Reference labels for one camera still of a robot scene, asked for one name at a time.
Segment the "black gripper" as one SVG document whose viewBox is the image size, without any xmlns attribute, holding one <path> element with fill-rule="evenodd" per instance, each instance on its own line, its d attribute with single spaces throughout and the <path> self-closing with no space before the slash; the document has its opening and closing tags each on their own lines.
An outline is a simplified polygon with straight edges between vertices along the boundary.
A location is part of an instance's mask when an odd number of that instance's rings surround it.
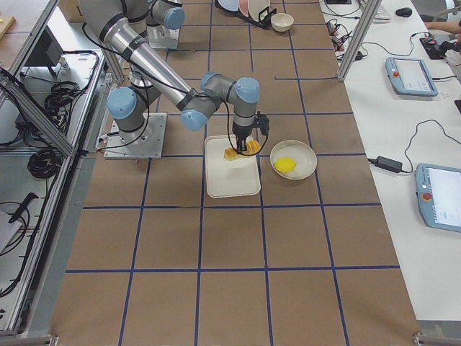
<svg viewBox="0 0 461 346">
<path fill-rule="evenodd" d="M 253 153 L 253 141 L 247 141 L 246 139 L 251 135 L 253 126 L 242 126 L 238 124 L 233 124 L 233 134 L 236 137 L 236 151 L 237 154 L 250 155 Z"/>
</svg>

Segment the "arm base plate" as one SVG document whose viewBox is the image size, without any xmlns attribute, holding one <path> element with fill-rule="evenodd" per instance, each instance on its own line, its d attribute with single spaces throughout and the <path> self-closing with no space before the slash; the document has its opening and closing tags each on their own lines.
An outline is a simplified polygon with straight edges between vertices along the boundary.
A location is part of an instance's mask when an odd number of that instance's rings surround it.
<svg viewBox="0 0 461 346">
<path fill-rule="evenodd" d="M 106 159 L 160 159 L 163 153 L 164 137 L 168 115 L 144 113 L 145 124 L 132 133 L 126 133 L 112 121 L 112 132 L 104 150 Z"/>
<path fill-rule="evenodd" d="M 164 26 L 147 27 L 149 45 L 154 50 L 176 50 L 180 29 L 171 30 Z"/>
</svg>

